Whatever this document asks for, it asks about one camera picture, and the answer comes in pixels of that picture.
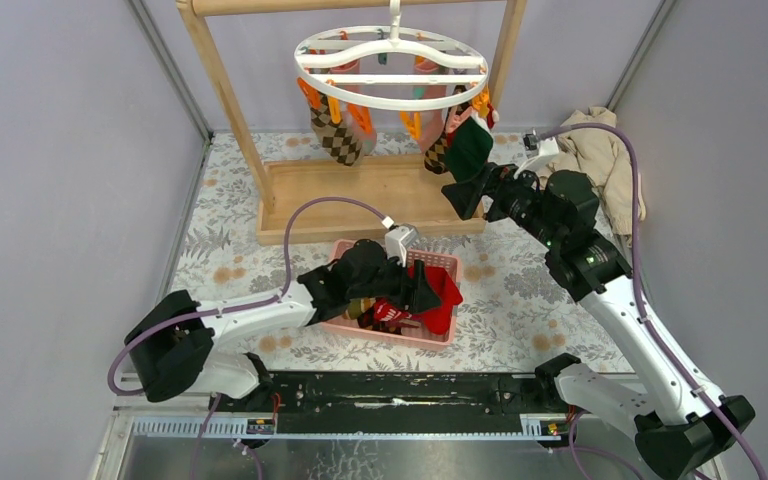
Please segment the dark green sock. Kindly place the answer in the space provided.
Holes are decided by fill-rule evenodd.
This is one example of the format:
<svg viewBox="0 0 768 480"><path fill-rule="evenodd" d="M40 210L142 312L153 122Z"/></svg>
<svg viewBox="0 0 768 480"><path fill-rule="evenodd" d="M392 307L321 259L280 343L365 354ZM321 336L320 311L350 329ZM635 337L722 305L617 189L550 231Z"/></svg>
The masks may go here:
<svg viewBox="0 0 768 480"><path fill-rule="evenodd" d="M468 117L455 131L444 163L456 182L473 178L487 163L494 139L481 120Z"/></svg>

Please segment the black red yellow argyle sock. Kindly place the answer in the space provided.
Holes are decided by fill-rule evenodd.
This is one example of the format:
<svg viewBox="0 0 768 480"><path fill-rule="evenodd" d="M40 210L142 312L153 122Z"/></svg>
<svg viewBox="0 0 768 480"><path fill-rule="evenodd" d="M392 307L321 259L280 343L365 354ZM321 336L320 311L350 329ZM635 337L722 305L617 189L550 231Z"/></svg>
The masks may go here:
<svg viewBox="0 0 768 480"><path fill-rule="evenodd" d="M391 335L402 334L402 329L400 327L392 326L387 322L376 320L373 316L363 315L358 317L356 321L360 329Z"/></svg>

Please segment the plain red sock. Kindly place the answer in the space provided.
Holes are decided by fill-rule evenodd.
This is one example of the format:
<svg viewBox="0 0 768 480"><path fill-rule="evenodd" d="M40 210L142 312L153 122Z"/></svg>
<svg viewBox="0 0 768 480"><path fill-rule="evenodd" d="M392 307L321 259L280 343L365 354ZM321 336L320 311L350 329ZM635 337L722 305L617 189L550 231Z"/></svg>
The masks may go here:
<svg viewBox="0 0 768 480"><path fill-rule="evenodd" d="M428 265L424 267L424 275L440 300L440 305L421 313L411 313L411 316L421 321L432 334L444 335L451 327L454 308L463 302L463 296L456 282L457 275L450 274L443 267Z"/></svg>

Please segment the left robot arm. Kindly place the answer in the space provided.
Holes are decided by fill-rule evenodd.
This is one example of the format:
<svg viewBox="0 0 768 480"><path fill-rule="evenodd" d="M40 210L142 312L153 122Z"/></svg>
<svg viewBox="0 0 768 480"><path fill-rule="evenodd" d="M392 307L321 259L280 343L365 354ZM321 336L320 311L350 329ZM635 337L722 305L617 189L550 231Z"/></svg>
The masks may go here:
<svg viewBox="0 0 768 480"><path fill-rule="evenodd" d="M441 298L425 264L406 265L372 240L359 240L339 258L299 275L286 288L234 300L199 302L186 290L164 297L125 337L118 361L130 359L152 403L202 389L256 411L269 401L268 371L254 354L221 354L220 343L305 328L344 313L356 299L384 299L410 315L438 308Z"/></svg>

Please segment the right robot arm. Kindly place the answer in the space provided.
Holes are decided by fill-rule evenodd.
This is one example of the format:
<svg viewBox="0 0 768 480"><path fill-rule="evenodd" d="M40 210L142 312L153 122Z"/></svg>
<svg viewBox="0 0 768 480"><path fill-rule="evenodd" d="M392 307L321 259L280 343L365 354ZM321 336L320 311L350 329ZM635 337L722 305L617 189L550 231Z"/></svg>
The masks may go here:
<svg viewBox="0 0 768 480"><path fill-rule="evenodd" d="M689 359L633 281L633 270L595 226L599 201L586 175L561 170L541 182L529 171L488 163L442 194L467 219L484 199L489 222L510 220L546 248L554 281L610 335L643 385L636 392L570 354L537 367L535 402L574 406L623 432L659 477L680 479L730 448L755 412L727 396Z"/></svg>

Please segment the red white patterned sock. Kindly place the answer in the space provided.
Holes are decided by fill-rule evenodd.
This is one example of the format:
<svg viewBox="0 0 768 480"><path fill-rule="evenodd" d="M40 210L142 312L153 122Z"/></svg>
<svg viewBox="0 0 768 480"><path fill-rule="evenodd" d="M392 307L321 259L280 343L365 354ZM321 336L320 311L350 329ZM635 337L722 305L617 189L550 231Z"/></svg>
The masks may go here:
<svg viewBox="0 0 768 480"><path fill-rule="evenodd" d="M372 315L376 320L387 322L389 325L400 328L419 328L422 325L410 313L393 306L384 298L376 301L372 307Z"/></svg>

